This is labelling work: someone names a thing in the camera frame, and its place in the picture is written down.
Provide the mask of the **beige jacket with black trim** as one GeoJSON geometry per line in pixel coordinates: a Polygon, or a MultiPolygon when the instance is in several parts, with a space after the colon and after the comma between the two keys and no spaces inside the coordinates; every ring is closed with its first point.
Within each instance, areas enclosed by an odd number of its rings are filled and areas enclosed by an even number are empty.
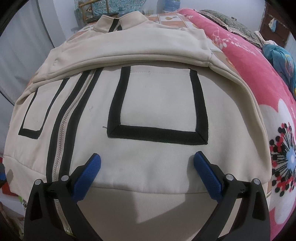
{"type": "Polygon", "coordinates": [[[271,179],[268,138],[245,81],[201,29],[139,12],[101,17],[52,49],[16,101],[4,148],[11,192],[58,181],[97,153],[83,214],[104,240],[190,240],[216,202],[198,151],[236,179],[271,179]]]}

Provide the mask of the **blue clothing pile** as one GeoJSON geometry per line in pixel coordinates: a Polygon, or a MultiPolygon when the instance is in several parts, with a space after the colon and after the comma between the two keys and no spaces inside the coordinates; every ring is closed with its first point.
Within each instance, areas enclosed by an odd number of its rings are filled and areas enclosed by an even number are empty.
{"type": "Polygon", "coordinates": [[[295,62],[291,54],[283,47],[272,44],[265,44],[262,51],[295,98],[295,62]]]}

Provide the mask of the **red gift bag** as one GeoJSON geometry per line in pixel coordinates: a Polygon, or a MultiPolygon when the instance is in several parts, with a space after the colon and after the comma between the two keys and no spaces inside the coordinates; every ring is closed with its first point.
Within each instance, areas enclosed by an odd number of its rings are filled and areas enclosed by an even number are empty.
{"type": "Polygon", "coordinates": [[[0,180],[0,188],[1,188],[2,192],[3,192],[3,194],[5,194],[5,195],[17,196],[17,194],[11,192],[7,180],[0,180]]]}

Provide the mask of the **pink floral blanket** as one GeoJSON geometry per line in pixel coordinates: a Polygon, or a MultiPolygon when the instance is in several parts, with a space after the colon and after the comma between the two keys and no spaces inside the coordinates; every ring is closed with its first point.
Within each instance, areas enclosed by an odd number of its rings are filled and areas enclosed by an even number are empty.
{"type": "Polygon", "coordinates": [[[177,11],[226,56],[259,104],[271,154],[271,240],[295,240],[295,99],[262,51],[194,9],[177,11]]]}

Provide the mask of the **white curtain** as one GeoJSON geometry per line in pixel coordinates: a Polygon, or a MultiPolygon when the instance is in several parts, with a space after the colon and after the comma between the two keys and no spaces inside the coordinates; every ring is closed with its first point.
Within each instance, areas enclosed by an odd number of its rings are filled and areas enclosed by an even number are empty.
{"type": "Polygon", "coordinates": [[[1,140],[16,100],[53,48],[36,1],[28,1],[1,35],[1,140]]]}

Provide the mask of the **dark red wooden door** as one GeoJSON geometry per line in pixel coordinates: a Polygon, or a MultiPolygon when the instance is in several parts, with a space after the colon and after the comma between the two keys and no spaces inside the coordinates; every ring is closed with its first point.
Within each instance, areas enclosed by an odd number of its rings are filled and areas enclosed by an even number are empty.
{"type": "Polygon", "coordinates": [[[265,40],[273,40],[281,47],[285,47],[288,36],[290,34],[290,30],[286,26],[283,18],[279,15],[279,13],[268,3],[265,3],[265,9],[263,12],[261,25],[259,29],[260,34],[265,40]],[[276,30],[273,33],[268,24],[272,18],[277,20],[276,30]]]}

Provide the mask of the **blue cloth hanging on door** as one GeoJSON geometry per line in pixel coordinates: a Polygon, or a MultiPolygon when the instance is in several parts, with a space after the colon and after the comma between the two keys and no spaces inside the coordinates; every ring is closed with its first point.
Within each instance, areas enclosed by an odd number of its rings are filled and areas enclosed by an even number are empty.
{"type": "Polygon", "coordinates": [[[276,30],[276,23],[277,23],[277,20],[275,18],[272,18],[268,24],[270,30],[274,33],[275,30],[276,30]]]}

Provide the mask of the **grey lace-edged pillow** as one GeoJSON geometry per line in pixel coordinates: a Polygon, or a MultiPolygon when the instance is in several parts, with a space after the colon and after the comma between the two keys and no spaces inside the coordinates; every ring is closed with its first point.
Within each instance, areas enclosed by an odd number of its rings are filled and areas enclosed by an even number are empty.
{"type": "Polygon", "coordinates": [[[212,20],[220,27],[226,29],[228,32],[239,35],[256,47],[260,49],[263,47],[262,42],[260,42],[260,39],[255,35],[255,33],[237,20],[209,9],[198,11],[198,13],[208,18],[209,20],[212,20]]]}

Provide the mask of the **wooden chair with dark seat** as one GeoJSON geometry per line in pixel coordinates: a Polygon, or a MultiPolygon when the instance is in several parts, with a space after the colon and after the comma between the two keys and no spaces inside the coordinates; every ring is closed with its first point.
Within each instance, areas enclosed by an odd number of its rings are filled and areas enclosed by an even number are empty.
{"type": "Polygon", "coordinates": [[[87,25],[98,20],[102,15],[111,13],[109,2],[102,1],[77,1],[74,0],[74,14],[79,25],[87,25]]]}

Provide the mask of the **orange white patterned bed sheet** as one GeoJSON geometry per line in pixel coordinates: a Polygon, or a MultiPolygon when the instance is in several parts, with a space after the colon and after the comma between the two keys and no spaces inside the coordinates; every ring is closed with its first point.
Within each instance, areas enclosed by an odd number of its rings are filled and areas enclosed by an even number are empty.
{"type": "Polygon", "coordinates": [[[145,25],[147,27],[157,27],[165,29],[180,29],[180,30],[199,30],[203,34],[206,32],[191,23],[184,16],[179,13],[172,12],[168,14],[152,14],[143,15],[139,11],[125,14],[121,17],[112,17],[103,15],[98,21],[92,21],[87,24],[77,33],[72,35],[67,42],[73,39],[78,39],[82,34],[95,31],[98,33],[108,33],[121,30],[122,27],[127,29],[128,27],[135,27],[138,25],[145,25]]]}

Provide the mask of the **blue water bottle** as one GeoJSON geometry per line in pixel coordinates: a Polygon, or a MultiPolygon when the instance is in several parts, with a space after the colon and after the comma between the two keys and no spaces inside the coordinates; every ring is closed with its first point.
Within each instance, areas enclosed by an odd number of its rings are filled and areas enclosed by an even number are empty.
{"type": "Polygon", "coordinates": [[[180,0],[164,0],[163,11],[174,12],[180,8],[180,0]]]}

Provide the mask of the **teal patterned wall cloth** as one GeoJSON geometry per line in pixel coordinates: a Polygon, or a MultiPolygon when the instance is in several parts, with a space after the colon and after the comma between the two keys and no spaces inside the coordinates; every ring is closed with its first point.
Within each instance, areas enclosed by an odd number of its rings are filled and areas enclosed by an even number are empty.
{"type": "Polygon", "coordinates": [[[108,0],[111,13],[120,15],[140,11],[144,15],[161,13],[164,1],[122,1],[108,0]]]}

